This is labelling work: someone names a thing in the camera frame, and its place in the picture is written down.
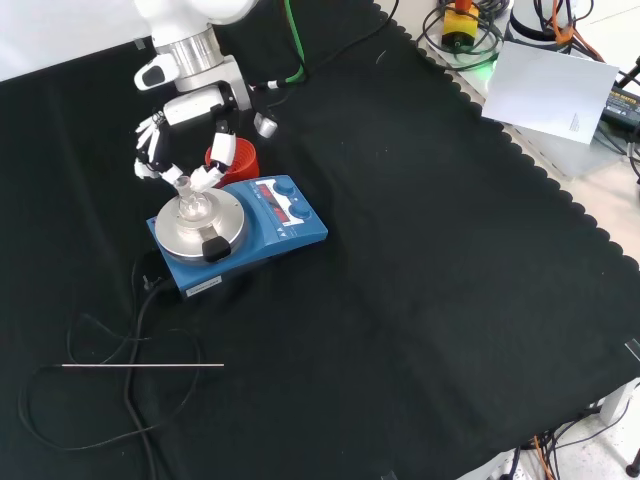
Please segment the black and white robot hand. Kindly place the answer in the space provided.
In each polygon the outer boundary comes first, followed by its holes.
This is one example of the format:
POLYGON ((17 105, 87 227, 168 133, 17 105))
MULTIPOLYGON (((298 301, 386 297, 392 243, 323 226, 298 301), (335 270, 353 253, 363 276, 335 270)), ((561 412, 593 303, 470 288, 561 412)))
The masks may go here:
POLYGON ((166 141, 170 130, 203 118, 214 122, 209 156, 190 175, 191 188, 203 192, 219 184, 231 168, 236 152, 236 132, 230 115, 236 110, 232 94, 214 85, 169 101, 137 126, 134 173, 140 179, 161 178, 173 185, 183 170, 169 159, 166 141))

